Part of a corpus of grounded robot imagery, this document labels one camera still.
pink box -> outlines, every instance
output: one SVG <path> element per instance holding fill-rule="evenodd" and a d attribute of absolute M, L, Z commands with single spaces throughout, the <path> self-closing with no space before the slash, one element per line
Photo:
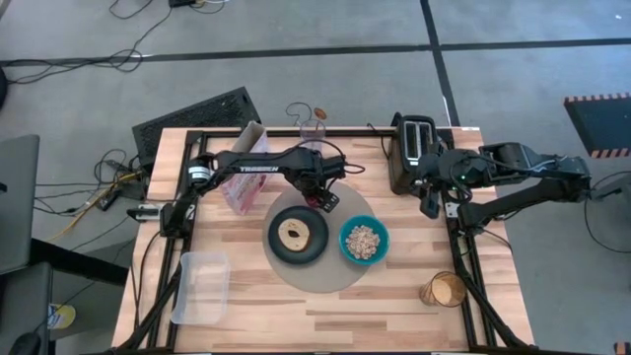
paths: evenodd
<path fill-rule="evenodd" d="M 269 151 L 265 127 L 251 121 L 231 149 L 233 152 L 264 153 Z M 269 174 L 235 174 L 221 185 L 226 203 L 239 215 L 244 215 L 263 190 Z"/>

butcher block tabletop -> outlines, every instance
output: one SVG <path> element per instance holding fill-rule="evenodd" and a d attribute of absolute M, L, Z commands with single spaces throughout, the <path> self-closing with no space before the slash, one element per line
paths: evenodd
<path fill-rule="evenodd" d="M 331 129 L 351 128 L 327 128 L 327 131 Z M 483 145 L 477 128 L 450 130 L 457 148 L 477 150 Z M 186 132 L 186 128 L 164 129 L 149 186 L 150 199 L 174 198 Z M 208 151 L 229 150 L 235 140 L 211 138 Z M 176 352 L 467 350 L 460 307 L 430 307 L 418 297 L 419 288 L 436 273 L 454 270 L 444 216 L 431 220 L 419 211 L 418 198 L 397 196 L 390 191 L 379 137 L 327 140 L 341 148 L 347 162 L 366 168 L 364 173 L 349 175 L 339 183 L 364 196 L 376 217 L 386 225 L 390 248 L 385 260 L 371 266 L 359 281 L 342 291 L 316 294 L 298 290 L 272 270 L 261 242 L 268 207 L 282 191 L 293 187 L 282 175 L 274 175 L 244 216 L 232 212 L 221 192 L 211 191 L 199 201 L 191 251 L 224 251 L 228 255 L 231 267 L 228 310 L 213 326 L 181 325 Z M 298 137 L 270 137 L 270 151 L 280 152 L 298 142 Z M 332 148 L 324 146 L 324 156 L 334 154 Z M 474 191 L 474 201 L 495 197 L 493 188 Z M 501 222 L 492 222 L 487 229 L 507 238 Z M 133 253 L 137 283 L 141 259 L 158 230 L 158 222 L 140 225 Z M 476 242 L 490 303 L 519 338 L 532 343 L 511 252 L 486 235 L 476 237 Z M 143 270 L 141 318 L 154 303 L 165 245 L 166 239 L 157 238 L 148 251 Z M 484 343 L 479 310 L 470 300 L 477 339 Z M 112 346 L 122 343 L 133 331 L 134 310 L 132 278 L 128 277 Z M 171 310 L 172 305 L 167 304 L 161 318 L 158 346 L 166 342 Z"/>

concrete floor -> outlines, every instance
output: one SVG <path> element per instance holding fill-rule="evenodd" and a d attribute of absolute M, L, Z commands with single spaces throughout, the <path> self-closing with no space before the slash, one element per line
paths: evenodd
<path fill-rule="evenodd" d="M 121 2 L 128 13 L 144 0 Z M 13 0 L 0 20 L 0 60 L 108 55 L 131 43 L 168 11 L 155 1 L 126 22 L 107 3 Z M 443 43 L 623 37 L 631 34 L 627 0 L 430 1 Z M 140 45 L 144 54 L 223 50 L 427 44 L 417 0 L 231 0 L 217 15 L 175 9 Z M 462 125 L 480 126 L 487 143 L 517 140 L 542 153 L 580 155 L 595 178 L 630 170 L 631 161 L 587 157 L 564 108 L 565 96 L 629 91 L 630 46 L 592 46 L 444 52 Z M 38 68 L 11 68 L 10 78 Z M 441 87 L 429 51 L 412 53 L 164 61 L 130 74 L 83 68 L 39 83 L 12 86 L 0 111 L 0 139 L 41 136 L 38 180 L 92 180 L 92 166 L 107 149 L 135 154 L 131 126 L 246 86 L 267 125 L 292 122 L 288 103 L 326 109 L 333 125 L 388 124 L 395 111 L 433 116 L 447 125 Z M 500 189 L 508 193 L 521 186 Z M 48 188 L 38 193 L 68 189 Z M 55 206 L 80 203 L 60 199 Z M 66 248 L 117 223 L 129 202 L 93 211 L 61 239 Z M 631 221 L 617 197 L 590 209 L 596 234 L 620 249 Z M 67 220 L 36 214 L 34 237 L 48 239 Z M 546 203 L 507 223 L 536 343 L 545 349 L 612 353 L 629 340 L 631 255 L 614 254 L 590 240 L 581 205 Z M 84 251 L 104 259 L 135 236 L 121 228 Z M 128 264 L 130 248 L 120 259 Z M 80 280 L 55 275 L 81 288 Z M 96 295 L 107 292 L 108 307 Z M 103 286 L 77 301 L 80 326 L 90 330 L 59 341 L 60 354 L 108 347 L 121 290 Z M 56 291 L 57 301 L 66 297 Z"/>

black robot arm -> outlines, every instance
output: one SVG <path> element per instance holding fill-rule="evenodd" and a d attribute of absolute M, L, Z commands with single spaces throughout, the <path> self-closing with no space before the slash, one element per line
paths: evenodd
<path fill-rule="evenodd" d="M 491 220 L 545 201 L 579 202 L 590 190 L 590 173 L 579 157 L 539 155 L 520 143 L 502 143 L 471 150 L 453 149 L 432 153 L 419 159 L 421 211 L 431 218 L 438 216 L 438 192 L 449 194 L 457 204 L 457 214 L 464 230 L 481 227 Z M 500 197 L 488 203 L 470 202 L 471 189 L 515 184 L 527 178 L 541 178 L 539 184 Z"/>
<path fill-rule="evenodd" d="M 338 156 L 323 158 L 320 152 L 299 146 L 281 153 L 223 151 L 200 155 L 188 164 L 186 191 L 175 204 L 167 204 L 161 210 L 161 234 L 165 237 L 189 234 L 191 231 L 185 223 L 189 207 L 199 196 L 236 174 L 282 174 L 311 207 L 330 212 L 339 202 L 329 191 L 330 186 L 336 179 L 346 177 L 346 165 L 341 151 Z"/>

teal bowl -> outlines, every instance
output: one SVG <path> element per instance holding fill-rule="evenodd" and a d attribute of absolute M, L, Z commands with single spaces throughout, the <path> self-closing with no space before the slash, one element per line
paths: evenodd
<path fill-rule="evenodd" d="M 373 232 L 379 236 L 379 245 L 377 246 L 377 252 L 371 256 L 368 260 L 357 259 L 346 247 L 346 238 L 350 236 L 351 231 L 355 227 L 366 226 L 373 229 Z M 372 265 L 381 261 L 387 253 L 387 249 L 390 245 L 390 238 L 387 234 L 387 229 L 384 224 L 373 216 L 360 215 L 355 216 L 346 221 L 339 231 L 339 247 L 342 249 L 342 253 L 351 261 L 360 265 Z"/>

